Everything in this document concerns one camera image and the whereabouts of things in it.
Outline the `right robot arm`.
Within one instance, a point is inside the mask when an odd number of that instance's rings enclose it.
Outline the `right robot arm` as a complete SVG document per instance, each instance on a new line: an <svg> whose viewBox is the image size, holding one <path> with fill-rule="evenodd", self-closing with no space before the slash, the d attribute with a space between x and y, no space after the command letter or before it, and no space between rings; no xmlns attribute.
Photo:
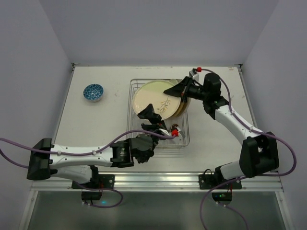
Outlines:
<svg viewBox="0 0 307 230"><path fill-rule="evenodd" d="M164 94L202 101L205 112L228 129L241 144L239 160L218 166L204 180L212 186L238 177L252 178L279 167L277 141L270 132L255 129L242 117L235 114L231 102L221 95L225 82L215 73L205 75L203 85L190 77L166 89Z"/></svg>

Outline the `cream plate green band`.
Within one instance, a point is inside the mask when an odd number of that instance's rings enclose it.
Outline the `cream plate green band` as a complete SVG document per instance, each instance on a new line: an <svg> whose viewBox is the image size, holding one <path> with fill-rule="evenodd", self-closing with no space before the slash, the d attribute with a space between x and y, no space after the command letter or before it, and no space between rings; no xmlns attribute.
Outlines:
<svg viewBox="0 0 307 230"><path fill-rule="evenodd" d="M178 81L177 79L170 79L169 82L173 85L177 85ZM175 113L171 116L171 118L174 117L180 117L183 114L184 111L184 102L181 100L178 109L175 111Z"/></svg>

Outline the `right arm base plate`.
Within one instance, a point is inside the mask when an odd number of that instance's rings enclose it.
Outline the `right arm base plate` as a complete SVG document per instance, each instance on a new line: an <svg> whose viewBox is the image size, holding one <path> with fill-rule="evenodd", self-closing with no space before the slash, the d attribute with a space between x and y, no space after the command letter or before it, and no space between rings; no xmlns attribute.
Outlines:
<svg viewBox="0 0 307 230"><path fill-rule="evenodd" d="M236 180L234 182L229 182L228 180L218 178L214 175L214 172L211 169L205 170L203 173L198 175L199 179L199 188L201 190L212 189L219 184L226 183L223 186L219 187L219 189L242 189L242 184L240 181Z"/></svg>

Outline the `blue patterned bowl red outside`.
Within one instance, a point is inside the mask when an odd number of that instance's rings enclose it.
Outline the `blue patterned bowl red outside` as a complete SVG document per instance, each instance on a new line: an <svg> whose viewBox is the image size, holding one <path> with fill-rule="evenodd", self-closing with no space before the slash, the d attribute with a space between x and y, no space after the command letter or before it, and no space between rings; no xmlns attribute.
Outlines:
<svg viewBox="0 0 307 230"><path fill-rule="evenodd" d="M100 84L90 84L85 87L83 97L90 102L98 102L101 100L104 88Z"/></svg>

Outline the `cream plate yellow band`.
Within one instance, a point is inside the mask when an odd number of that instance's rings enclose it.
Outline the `cream plate yellow band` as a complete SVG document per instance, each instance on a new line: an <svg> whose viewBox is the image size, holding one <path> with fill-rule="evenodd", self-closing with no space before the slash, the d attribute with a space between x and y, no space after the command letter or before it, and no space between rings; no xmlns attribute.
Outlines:
<svg viewBox="0 0 307 230"><path fill-rule="evenodd" d="M181 103L181 104L180 104L180 109L179 109L179 112L178 112L178 115L177 115L178 117L181 116L181 115L183 115L183 114L185 113L185 111L184 111L185 108L186 108L186 102Z"/></svg>

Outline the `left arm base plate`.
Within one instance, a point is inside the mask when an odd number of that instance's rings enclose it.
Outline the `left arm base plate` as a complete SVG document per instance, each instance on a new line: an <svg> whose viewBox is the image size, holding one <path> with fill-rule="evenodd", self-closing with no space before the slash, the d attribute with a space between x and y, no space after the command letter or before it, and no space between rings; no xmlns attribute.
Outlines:
<svg viewBox="0 0 307 230"><path fill-rule="evenodd" d="M91 179L90 182L85 184L77 184L76 182L72 182L72 189L113 189L115 183L115 175L114 174L98 174L97 177Z"/></svg>

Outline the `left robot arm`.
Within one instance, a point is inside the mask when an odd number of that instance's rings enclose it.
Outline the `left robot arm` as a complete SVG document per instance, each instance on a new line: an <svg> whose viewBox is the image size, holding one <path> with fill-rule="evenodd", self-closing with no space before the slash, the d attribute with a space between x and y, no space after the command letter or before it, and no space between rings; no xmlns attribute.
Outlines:
<svg viewBox="0 0 307 230"><path fill-rule="evenodd" d="M66 147L53 144L50 138L40 140L31 150L26 178L42 181L58 177L94 189L101 186L99 166L126 168L135 162L147 162L159 141L172 136L152 104L137 116L150 124L142 124L140 130L135 130L134 138L116 138L102 147Z"/></svg>

